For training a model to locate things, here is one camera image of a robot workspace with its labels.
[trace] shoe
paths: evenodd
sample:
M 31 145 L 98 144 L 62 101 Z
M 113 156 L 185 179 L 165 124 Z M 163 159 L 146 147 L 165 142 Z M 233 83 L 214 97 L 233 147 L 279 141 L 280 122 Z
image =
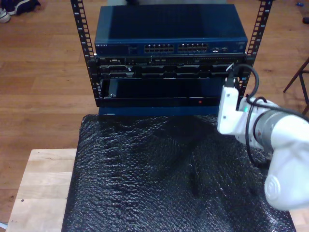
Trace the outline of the shoe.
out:
M 10 21 L 10 18 L 10 15 L 4 9 L 0 8 L 0 23 L 6 23 Z
M 2 0 L 1 8 L 5 9 L 6 13 L 8 13 L 9 15 L 15 14 L 15 6 L 13 0 Z
M 36 6 L 41 4 L 37 0 L 15 0 L 15 14 L 20 15 L 24 12 L 31 12 Z

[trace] black cable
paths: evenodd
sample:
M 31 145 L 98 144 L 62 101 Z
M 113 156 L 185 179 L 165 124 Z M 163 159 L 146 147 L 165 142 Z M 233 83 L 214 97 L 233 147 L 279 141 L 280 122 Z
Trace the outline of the black cable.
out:
M 259 80 L 259 75 L 257 74 L 256 70 L 252 66 L 250 66 L 248 64 L 239 64 L 239 65 L 237 65 L 233 69 L 234 76 L 236 76 L 238 74 L 240 68 L 248 68 L 248 69 L 250 69 L 252 71 L 253 75 L 254 75 L 254 78 L 255 78 L 255 85 L 254 85 L 253 91 L 252 91 L 252 93 L 250 93 L 247 96 L 247 100 L 246 100 L 247 103 L 250 105 L 250 109 L 249 109 L 249 113 L 248 113 L 248 117 L 247 117 L 247 123 L 246 123 L 246 130 L 245 130 L 245 140 L 246 140 L 247 153 L 248 153 L 250 162 L 255 167 L 266 168 L 266 167 L 269 166 L 269 163 L 264 163 L 264 164 L 256 163 L 254 161 L 253 157 L 252 157 L 251 150 L 250 150 L 250 144 L 249 144 L 249 123 L 250 123 L 250 118 L 251 118 L 251 114 L 252 114 L 254 106 L 256 106 L 256 107 L 263 107 L 263 108 L 266 108 L 266 109 L 276 110 L 276 111 L 279 111 L 279 112 L 284 112 L 284 113 L 287 113 L 287 114 L 295 115 L 295 116 L 298 116 L 298 117 L 302 118 L 303 120 L 307 121 L 308 123 L 309 123 L 309 118 L 307 118 L 303 114 L 301 114 L 301 113 L 299 113 L 297 111 L 294 111 L 294 110 L 279 108 L 279 107 L 270 106 L 270 105 L 258 104 L 257 101 L 260 100 L 260 99 L 262 99 L 264 102 L 267 102 L 266 99 L 263 98 L 263 97 L 258 97 L 253 102 L 250 101 L 250 98 L 252 98 L 256 94 L 256 92 L 258 90 L 259 81 L 260 81 Z
M 258 100 L 262 99 L 264 102 L 267 102 L 267 100 L 263 97 L 258 97 L 254 100 L 254 103 L 256 103 Z M 253 166 L 257 167 L 257 168 L 267 168 L 267 164 L 260 164 L 260 163 L 256 163 L 252 157 L 252 153 L 251 153 L 251 149 L 250 149 L 250 143 L 249 143 L 249 125 L 250 125 L 250 119 L 251 119 L 251 115 L 253 112 L 254 106 L 251 105 L 249 112 L 248 112 L 248 117 L 247 117 L 247 122 L 246 122 L 246 130 L 245 130 L 245 140 L 246 140 L 246 148 L 247 148 L 247 153 L 249 156 L 249 160 L 250 162 L 253 164 Z

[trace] metal stand leg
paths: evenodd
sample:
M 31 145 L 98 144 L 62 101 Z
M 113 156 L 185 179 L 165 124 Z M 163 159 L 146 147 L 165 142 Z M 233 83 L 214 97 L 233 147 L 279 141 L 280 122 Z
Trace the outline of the metal stand leg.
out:
M 308 94 L 307 94 L 307 90 L 306 90 L 306 86 L 305 86 L 305 82 L 304 82 L 304 78 L 303 78 L 303 73 L 309 73 L 309 71 L 304 70 L 304 68 L 308 65 L 308 63 L 309 63 L 309 57 L 305 61 L 305 63 L 303 63 L 303 65 L 300 67 L 300 69 L 297 71 L 297 73 L 293 76 L 290 83 L 285 87 L 285 89 L 283 91 L 285 93 L 288 90 L 288 88 L 293 84 L 293 82 L 296 80 L 296 78 L 299 77 L 301 88 L 303 89 L 305 102 L 307 104 L 306 108 L 303 111 L 303 115 L 305 115 L 309 110 L 309 98 L 308 98 Z
M 293 82 L 296 80 L 296 78 L 302 73 L 302 71 L 304 70 L 304 68 L 308 65 L 309 63 L 309 57 L 308 59 L 305 61 L 305 63 L 303 63 L 303 65 L 300 67 L 300 69 L 297 71 L 297 73 L 294 75 L 294 77 L 291 79 L 290 83 L 287 85 L 287 87 L 285 87 L 284 89 L 284 93 L 288 90 L 288 88 L 293 84 Z

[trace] wooden floor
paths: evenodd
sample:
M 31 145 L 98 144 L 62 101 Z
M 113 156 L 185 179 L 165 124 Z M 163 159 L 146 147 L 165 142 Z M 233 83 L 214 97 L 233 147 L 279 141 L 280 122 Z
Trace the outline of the wooden floor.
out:
M 259 1 L 229 2 L 250 38 Z M 85 0 L 93 39 L 104 4 Z M 259 94 L 298 111 L 305 107 L 299 81 L 282 90 L 309 55 L 301 19 L 293 0 L 275 1 L 254 65 Z M 45 0 L 39 11 L 0 24 L 0 222 L 9 220 L 30 151 L 76 147 L 83 116 L 97 112 L 70 1 Z

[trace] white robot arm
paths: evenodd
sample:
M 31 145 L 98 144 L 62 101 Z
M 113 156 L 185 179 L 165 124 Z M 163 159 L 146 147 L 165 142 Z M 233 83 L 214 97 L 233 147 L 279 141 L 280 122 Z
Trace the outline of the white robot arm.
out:
M 285 110 L 264 98 L 253 98 L 258 88 L 240 101 L 234 87 L 234 72 L 226 79 L 221 93 L 218 131 L 234 135 L 247 144 L 248 154 L 254 163 L 250 147 L 264 149 L 271 162 L 265 181 L 268 203 L 279 210 L 291 210 L 309 206 L 309 123 L 297 112 Z

